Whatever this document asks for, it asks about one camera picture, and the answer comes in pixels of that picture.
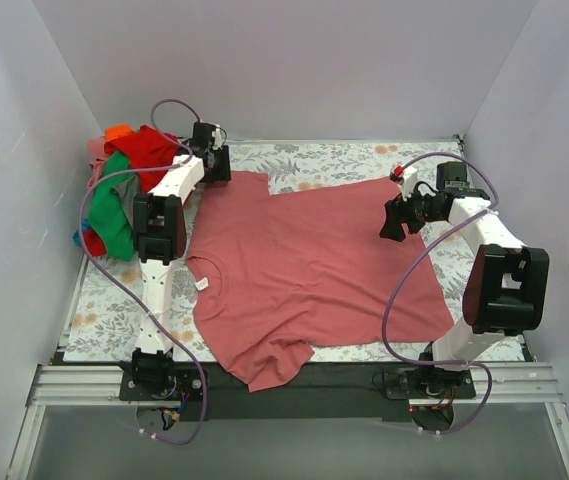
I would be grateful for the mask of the pink t shirt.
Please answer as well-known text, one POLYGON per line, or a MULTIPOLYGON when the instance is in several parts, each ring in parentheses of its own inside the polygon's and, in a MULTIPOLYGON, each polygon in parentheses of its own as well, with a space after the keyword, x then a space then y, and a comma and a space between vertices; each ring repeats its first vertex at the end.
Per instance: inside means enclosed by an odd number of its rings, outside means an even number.
POLYGON ((238 171, 202 194, 186 263, 196 326, 250 391, 291 381, 318 346, 434 341, 452 326, 424 242, 379 236, 387 179, 273 194, 238 171))

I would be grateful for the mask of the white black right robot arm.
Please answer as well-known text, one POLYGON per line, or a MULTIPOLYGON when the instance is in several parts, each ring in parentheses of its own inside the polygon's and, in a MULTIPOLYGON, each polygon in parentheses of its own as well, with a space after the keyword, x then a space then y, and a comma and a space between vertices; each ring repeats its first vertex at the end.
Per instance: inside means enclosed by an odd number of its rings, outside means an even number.
POLYGON ((470 382, 468 369, 490 346, 538 328, 550 267, 544 249, 525 245, 501 222, 495 188, 471 186, 471 164, 456 154, 444 158, 435 185, 419 179, 412 161, 391 170, 400 192, 386 202, 380 231, 382 238, 402 242, 428 223, 446 221, 475 255, 461 320, 408 363, 407 382, 433 398, 470 382))

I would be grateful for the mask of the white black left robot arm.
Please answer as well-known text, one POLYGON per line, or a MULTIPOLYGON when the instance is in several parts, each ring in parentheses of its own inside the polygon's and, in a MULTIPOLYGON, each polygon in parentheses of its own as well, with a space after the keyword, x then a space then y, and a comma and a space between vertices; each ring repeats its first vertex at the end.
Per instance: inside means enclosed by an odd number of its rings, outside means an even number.
POLYGON ((172 284, 188 234, 184 205, 201 182, 231 178, 226 132, 218 124, 196 122, 190 153, 174 157, 171 168, 150 192, 133 201, 133 245, 142 273, 145 305, 131 362, 124 368, 130 385, 153 399, 172 399, 178 380, 173 372, 175 343, 169 329, 172 284))

